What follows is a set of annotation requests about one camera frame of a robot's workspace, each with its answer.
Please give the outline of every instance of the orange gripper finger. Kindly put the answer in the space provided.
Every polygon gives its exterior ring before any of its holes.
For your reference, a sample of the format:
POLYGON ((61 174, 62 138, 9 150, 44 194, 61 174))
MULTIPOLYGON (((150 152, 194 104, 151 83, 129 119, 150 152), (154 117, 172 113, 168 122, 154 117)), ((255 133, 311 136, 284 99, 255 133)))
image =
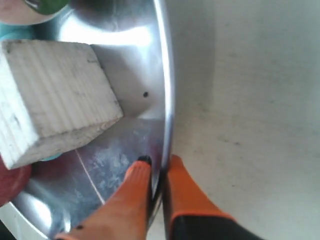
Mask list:
POLYGON ((124 182, 96 212, 56 240, 145 240, 148 224, 151 166, 136 161, 124 182))
POLYGON ((221 211, 192 179, 180 157, 173 155, 165 180, 163 211, 167 235, 173 222, 181 216, 221 217, 234 220, 221 211))

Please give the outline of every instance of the scratch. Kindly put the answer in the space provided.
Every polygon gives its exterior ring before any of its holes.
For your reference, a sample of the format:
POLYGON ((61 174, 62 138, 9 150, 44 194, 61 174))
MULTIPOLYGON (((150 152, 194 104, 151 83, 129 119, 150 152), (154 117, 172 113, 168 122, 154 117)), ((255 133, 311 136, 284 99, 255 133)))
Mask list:
POLYGON ((88 176, 88 179, 89 179, 89 181, 90 181, 90 183, 91 183, 91 185, 92 185, 95 193, 97 194, 100 202, 101 202, 102 204, 105 204, 105 200, 103 199, 103 197, 101 196, 100 192, 99 192, 98 189, 96 188, 96 185, 95 185, 94 182, 92 181, 92 179, 91 179, 91 177, 90 177, 90 175, 89 175, 89 173, 88 173, 88 171, 87 171, 87 169, 86 169, 86 167, 85 167, 85 165, 84 165, 84 162, 82 161, 82 158, 80 157, 80 154, 78 153, 78 150, 75 150, 75 153, 76 153, 77 156, 79 157, 80 163, 81 163, 81 165, 82 165, 82 167, 83 167, 83 169, 84 169, 84 171, 85 171, 85 174, 88 176))

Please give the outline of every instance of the stainless steel bowl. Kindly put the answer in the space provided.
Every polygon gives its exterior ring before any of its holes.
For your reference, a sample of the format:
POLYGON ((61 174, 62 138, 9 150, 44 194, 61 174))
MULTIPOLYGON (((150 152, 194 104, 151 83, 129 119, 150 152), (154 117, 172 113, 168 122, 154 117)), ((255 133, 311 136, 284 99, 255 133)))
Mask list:
POLYGON ((38 39, 92 45, 125 117, 89 145, 34 164, 25 191, 11 204, 30 227, 52 238, 101 206, 131 163, 149 155, 154 215, 159 175, 170 156, 175 105, 164 2, 72 0, 58 17, 34 29, 38 39))

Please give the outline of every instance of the wood grain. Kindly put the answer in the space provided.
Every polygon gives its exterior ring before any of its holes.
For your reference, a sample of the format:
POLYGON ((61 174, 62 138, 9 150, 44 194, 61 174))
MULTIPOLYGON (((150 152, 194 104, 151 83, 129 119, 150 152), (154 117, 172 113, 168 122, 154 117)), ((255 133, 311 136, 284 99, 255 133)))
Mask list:
POLYGON ((0 152, 7 168, 79 148, 122 116, 89 45, 1 42, 0 152))

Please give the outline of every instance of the white wooden block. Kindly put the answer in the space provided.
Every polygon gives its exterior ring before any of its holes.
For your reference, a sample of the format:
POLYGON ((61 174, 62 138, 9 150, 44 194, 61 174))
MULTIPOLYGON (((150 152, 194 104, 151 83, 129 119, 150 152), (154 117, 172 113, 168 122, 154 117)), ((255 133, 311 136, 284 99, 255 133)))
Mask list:
POLYGON ((122 116, 89 45, 0 43, 0 153, 8 169, 82 147, 122 116))

